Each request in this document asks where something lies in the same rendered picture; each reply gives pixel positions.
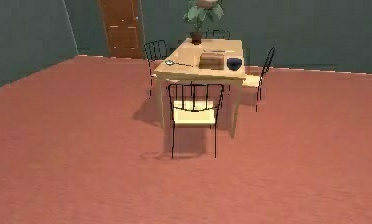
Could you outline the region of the light wooden dining table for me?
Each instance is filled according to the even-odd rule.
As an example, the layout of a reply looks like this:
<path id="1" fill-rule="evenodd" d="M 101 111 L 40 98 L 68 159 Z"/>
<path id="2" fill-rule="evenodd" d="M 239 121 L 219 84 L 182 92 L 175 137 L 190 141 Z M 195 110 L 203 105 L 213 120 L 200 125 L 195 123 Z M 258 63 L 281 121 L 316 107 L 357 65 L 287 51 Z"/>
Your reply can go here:
<path id="1" fill-rule="evenodd" d="M 200 69 L 200 56 L 206 50 L 232 50 L 234 53 L 221 53 L 224 55 L 224 69 Z M 240 58 L 243 60 L 243 48 L 241 40 L 226 40 L 226 39 L 203 39 L 199 45 L 191 43 L 191 39 L 187 38 L 169 57 L 165 60 L 172 60 L 179 63 L 190 64 L 194 67 L 165 64 L 165 60 L 161 62 L 154 73 L 157 75 L 156 93 L 157 105 L 160 115 L 160 124 L 164 126 L 164 109 L 163 105 L 163 83 L 169 80 L 179 81 L 213 81 L 230 85 L 232 88 L 241 90 L 242 82 L 246 79 L 245 68 L 242 65 L 237 71 L 231 71 L 227 67 L 228 58 Z"/>

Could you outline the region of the silver spoon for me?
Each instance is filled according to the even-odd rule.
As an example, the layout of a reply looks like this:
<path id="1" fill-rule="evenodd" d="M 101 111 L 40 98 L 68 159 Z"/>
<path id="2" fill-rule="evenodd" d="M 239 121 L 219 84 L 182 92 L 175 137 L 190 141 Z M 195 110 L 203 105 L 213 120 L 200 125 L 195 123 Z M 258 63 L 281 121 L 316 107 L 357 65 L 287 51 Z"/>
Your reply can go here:
<path id="1" fill-rule="evenodd" d="M 179 63 L 179 62 L 175 62 L 175 61 L 172 61 L 172 60 L 165 60 L 165 64 L 168 65 L 168 66 L 182 65 L 182 66 L 194 67 L 193 65 L 190 65 L 190 64 Z"/>

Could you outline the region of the tan bread loaf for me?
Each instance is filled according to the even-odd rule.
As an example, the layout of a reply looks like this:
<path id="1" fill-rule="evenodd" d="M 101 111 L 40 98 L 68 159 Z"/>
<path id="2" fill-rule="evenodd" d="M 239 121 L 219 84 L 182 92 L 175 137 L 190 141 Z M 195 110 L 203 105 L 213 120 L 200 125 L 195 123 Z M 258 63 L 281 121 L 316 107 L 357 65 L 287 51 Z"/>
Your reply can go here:
<path id="1" fill-rule="evenodd" d="M 221 53 L 204 52 L 200 56 L 200 69 L 223 70 L 224 55 Z"/>

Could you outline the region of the dark blue bowl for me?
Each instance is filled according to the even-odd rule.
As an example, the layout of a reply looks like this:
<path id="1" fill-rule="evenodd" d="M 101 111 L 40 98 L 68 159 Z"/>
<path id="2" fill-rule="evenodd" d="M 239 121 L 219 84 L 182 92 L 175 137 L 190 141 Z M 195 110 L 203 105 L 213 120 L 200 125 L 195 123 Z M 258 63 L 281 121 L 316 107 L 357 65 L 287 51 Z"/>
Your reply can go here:
<path id="1" fill-rule="evenodd" d="M 231 71 L 237 71 L 242 66 L 242 60 L 240 58 L 228 58 L 227 67 Z"/>

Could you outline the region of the green house plant brown pot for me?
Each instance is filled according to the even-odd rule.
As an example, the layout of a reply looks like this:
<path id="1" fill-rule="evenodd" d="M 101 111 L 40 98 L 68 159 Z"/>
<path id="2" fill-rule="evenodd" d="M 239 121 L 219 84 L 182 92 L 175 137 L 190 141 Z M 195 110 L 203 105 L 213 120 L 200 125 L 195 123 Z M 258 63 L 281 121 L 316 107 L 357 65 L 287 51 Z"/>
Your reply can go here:
<path id="1" fill-rule="evenodd" d="M 183 20 L 194 27 L 190 33 L 191 43 L 194 45 L 202 43 L 201 29 L 206 18 L 213 21 L 214 18 L 221 19 L 223 15 L 224 10 L 220 0 L 187 0 L 187 10 Z"/>

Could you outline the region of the brown wooden room door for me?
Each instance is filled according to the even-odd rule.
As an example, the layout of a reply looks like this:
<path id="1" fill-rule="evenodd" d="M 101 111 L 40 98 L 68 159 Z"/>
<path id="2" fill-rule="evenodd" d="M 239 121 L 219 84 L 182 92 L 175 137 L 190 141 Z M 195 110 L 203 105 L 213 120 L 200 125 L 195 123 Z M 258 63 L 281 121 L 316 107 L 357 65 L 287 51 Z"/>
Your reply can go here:
<path id="1" fill-rule="evenodd" d="M 111 57 L 142 59 L 138 0 L 98 0 Z"/>

